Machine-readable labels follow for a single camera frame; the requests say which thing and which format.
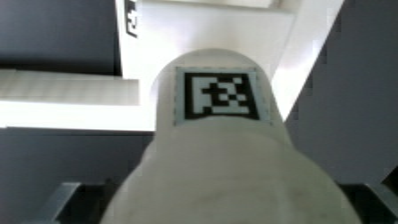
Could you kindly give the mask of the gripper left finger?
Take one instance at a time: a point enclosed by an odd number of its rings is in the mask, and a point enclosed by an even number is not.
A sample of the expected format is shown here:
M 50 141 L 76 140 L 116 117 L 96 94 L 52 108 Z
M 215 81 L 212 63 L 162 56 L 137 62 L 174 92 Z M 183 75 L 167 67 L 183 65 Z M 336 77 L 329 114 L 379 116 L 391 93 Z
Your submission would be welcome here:
M 39 224 L 100 224 L 112 191 L 105 184 L 64 182 L 45 202 L 34 221 Z

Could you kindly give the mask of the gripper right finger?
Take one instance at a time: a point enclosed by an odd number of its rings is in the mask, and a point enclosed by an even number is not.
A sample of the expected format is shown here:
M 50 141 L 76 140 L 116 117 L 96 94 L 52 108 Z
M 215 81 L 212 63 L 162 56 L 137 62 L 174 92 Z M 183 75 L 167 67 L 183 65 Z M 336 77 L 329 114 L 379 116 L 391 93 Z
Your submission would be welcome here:
M 363 224 L 398 224 L 398 194 L 384 185 L 341 184 Z

